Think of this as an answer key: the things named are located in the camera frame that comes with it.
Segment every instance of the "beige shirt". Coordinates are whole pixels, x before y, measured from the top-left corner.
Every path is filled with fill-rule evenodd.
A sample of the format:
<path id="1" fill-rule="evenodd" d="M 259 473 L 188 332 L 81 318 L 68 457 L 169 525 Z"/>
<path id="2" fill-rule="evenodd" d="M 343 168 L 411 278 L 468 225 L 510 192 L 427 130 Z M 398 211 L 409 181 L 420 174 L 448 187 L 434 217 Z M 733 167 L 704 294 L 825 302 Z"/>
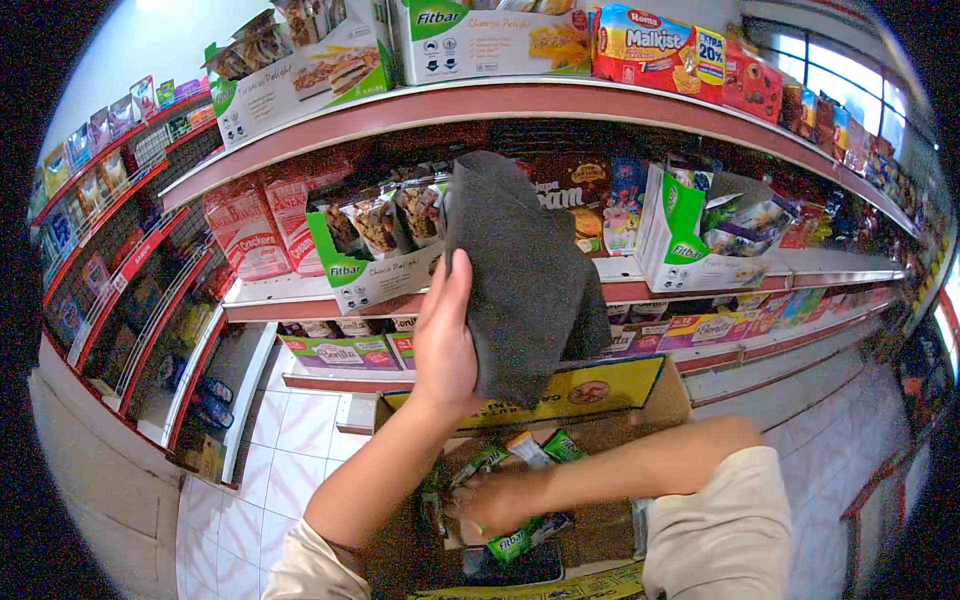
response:
<path id="1" fill-rule="evenodd" d="M 767 600 L 787 592 L 790 505 L 771 447 L 740 450 L 692 495 L 653 502 L 643 585 L 647 597 Z M 303 519 L 287 534 L 264 600 L 367 600 L 370 586 Z"/>

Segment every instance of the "gray cloth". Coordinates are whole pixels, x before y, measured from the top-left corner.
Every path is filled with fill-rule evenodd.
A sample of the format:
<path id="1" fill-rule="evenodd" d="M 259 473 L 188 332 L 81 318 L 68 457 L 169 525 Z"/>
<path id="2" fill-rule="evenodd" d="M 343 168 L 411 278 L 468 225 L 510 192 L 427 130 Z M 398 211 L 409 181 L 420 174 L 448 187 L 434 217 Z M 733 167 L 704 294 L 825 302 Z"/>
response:
<path id="1" fill-rule="evenodd" d="M 540 207 L 526 174 L 489 152 L 461 156 L 444 200 L 447 265 L 473 265 L 467 326 L 477 394 L 532 408 L 562 360 L 612 343 L 600 275 L 575 245 L 573 216 Z"/>

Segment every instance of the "forearm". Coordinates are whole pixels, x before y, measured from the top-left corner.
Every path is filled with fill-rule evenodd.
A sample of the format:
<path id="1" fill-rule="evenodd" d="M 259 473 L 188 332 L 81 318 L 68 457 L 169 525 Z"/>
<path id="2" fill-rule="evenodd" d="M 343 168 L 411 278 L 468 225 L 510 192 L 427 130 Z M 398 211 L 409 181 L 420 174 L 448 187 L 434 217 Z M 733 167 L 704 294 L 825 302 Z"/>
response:
<path id="1" fill-rule="evenodd" d="M 303 518 L 322 538 L 368 543 L 431 469 L 462 418 L 438 414 L 417 391 L 314 492 Z"/>
<path id="2" fill-rule="evenodd" d="M 534 512 L 624 497 L 695 493 L 728 456 L 762 444 L 750 420 L 740 417 L 718 417 L 667 429 L 550 469 L 542 479 Z"/>

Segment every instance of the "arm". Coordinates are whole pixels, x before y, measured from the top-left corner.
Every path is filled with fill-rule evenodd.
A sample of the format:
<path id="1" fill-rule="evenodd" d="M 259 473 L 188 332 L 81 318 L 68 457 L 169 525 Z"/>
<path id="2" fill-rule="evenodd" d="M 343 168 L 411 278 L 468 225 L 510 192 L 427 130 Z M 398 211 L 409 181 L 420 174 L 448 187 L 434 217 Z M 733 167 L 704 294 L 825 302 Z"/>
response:
<path id="1" fill-rule="evenodd" d="M 531 516 L 628 496 L 698 492 L 738 450 L 763 445 L 749 419 L 718 417 L 667 429 L 582 461 L 546 471 L 482 480 L 464 516 L 484 534 L 513 531 Z"/>
<path id="2" fill-rule="evenodd" d="M 467 329 L 472 271 L 453 254 L 450 277 L 441 258 L 423 300 L 416 331 L 417 384 L 396 414 L 324 481 L 303 519 L 324 540 L 360 548 L 433 466 L 444 443 L 481 407 L 473 395 L 477 365 Z"/>

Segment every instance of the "white tiled floor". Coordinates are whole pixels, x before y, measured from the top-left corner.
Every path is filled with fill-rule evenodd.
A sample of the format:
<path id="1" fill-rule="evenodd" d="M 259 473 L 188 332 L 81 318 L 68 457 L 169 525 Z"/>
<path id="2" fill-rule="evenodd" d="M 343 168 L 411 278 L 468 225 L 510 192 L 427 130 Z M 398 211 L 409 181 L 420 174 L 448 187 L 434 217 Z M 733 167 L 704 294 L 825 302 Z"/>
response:
<path id="1" fill-rule="evenodd" d="M 240 489 L 187 477 L 177 529 L 180 598 L 260 597 L 310 495 L 369 439 L 336 432 L 340 395 L 291 391 L 280 377 L 285 368 L 278 361 L 261 377 Z"/>
<path id="2" fill-rule="evenodd" d="M 289 365 L 282 362 L 271 369 L 268 363 L 260 381 L 262 402 L 240 490 L 224 492 L 188 477 L 177 531 L 181 598 L 258 597 L 312 492 L 369 439 L 336 430 L 340 395 L 287 388 L 280 374 Z M 838 597 L 847 556 L 840 514 L 880 462 L 908 440 L 894 376 L 868 365 L 765 438 L 780 453 L 793 510 L 790 598 Z"/>

